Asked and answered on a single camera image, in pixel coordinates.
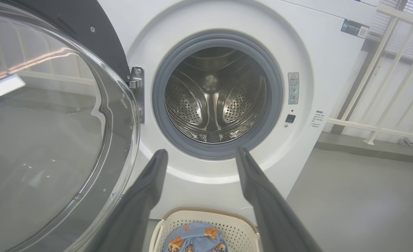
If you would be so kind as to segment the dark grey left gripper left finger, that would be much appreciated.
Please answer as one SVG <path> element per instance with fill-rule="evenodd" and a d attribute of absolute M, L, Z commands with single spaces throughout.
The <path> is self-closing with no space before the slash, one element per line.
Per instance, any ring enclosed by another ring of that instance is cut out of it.
<path fill-rule="evenodd" d="M 168 152 L 160 149 L 102 223 L 86 252 L 141 252 L 150 211 L 160 200 Z"/>

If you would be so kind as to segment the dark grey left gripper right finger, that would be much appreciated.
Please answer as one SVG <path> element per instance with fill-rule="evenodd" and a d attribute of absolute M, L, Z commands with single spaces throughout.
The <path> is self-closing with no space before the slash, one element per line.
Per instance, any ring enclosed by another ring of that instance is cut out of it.
<path fill-rule="evenodd" d="M 253 206 L 265 252 L 320 252 L 322 249 L 244 147 L 236 150 L 242 193 Z"/>

